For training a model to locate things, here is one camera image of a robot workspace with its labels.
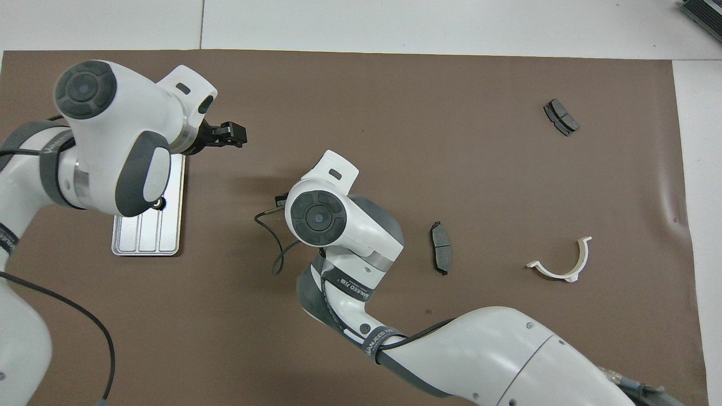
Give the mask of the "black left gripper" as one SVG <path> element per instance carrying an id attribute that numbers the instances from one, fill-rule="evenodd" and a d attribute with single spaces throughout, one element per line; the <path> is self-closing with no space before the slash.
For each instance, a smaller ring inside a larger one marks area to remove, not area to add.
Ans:
<path id="1" fill-rule="evenodd" d="M 175 139 L 175 154 L 195 155 L 208 146 L 221 147 L 219 136 L 214 134 L 218 126 L 212 126 L 204 118 L 198 126 L 184 123 Z M 242 148 L 248 142 L 246 128 L 234 122 L 223 123 L 224 143 L 227 146 Z"/>

